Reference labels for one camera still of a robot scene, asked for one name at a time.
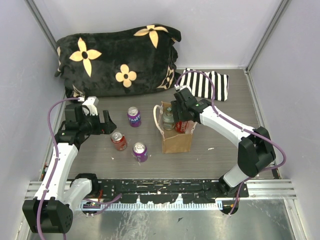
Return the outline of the red Coca-Cola can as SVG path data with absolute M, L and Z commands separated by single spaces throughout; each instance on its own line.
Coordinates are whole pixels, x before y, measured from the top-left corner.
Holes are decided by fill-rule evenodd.
M 179 121 L 175 123 L 175 131 L 184 134 L 188 128 L 188 121 Z

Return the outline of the clear glass bottle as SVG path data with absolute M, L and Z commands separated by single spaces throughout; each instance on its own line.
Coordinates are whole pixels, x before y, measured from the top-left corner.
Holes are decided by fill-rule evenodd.
M 162 114 L 163 128 L 167 131 L 172 130 L 175 127 L 173 110 L 171 107 L 167 107 Z

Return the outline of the brown canvas tote bag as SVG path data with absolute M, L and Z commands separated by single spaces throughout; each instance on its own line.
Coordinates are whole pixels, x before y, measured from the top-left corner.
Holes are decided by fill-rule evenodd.
M 161 135 L 162 153 L 175 154 L 189 152 L 191 150 L 193 132 L 197 123 L 188 121 L 185 132 L 178 132 L 174 128 L 166 130 L 163 125 L 163 115 L 165 109 L 170 106 L 170 103 L 162 101 L 161 105 L 155 105 L 153 108 L 154 123 Z

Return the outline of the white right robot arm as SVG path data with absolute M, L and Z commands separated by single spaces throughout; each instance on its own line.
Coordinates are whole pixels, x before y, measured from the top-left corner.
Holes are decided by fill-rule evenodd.
M 224 114 L 206 99 L 197 100 L 186 86 L 178 87 L 171 102 L 173 119 L 209 127 L 237 147 L 236 164 L 218 180 L 220 193 L 231 197 L 237 186 L 254 178 L 276 159 L 269 132 L 264 127 L 252 128 Z

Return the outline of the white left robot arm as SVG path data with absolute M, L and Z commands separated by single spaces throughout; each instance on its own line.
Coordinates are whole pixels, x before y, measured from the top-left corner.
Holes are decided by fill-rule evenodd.
M 102 113 L 104 122 L 87 105 L 73 103 L 65 107 L 65 119 L 54 136 L 53 153 L 42 184 L 34 197 L 22 205 L 30 230 L 40 237 L 45 233 L 66 234 L 82 200 L 100 194 L 101 186 L 94 173 L 79 173 L 69 189 L 65 187 L 81 145 L 91 135 L 109 135 L 117 128 L 109 111 Z

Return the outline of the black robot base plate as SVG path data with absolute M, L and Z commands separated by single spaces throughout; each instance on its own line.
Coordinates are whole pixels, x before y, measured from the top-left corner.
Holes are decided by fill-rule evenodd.
M 88 202 L 95 199 L 107 203 L 121 195 L 116 202 L 123 204 L 175 203 L 179 197 L 183 204 L 215 203 L 218 198 L 248 197 L 245 185 L 223 193 L 219 182 L 211 179 L 99 179 L 95 195 L 84 197 Z

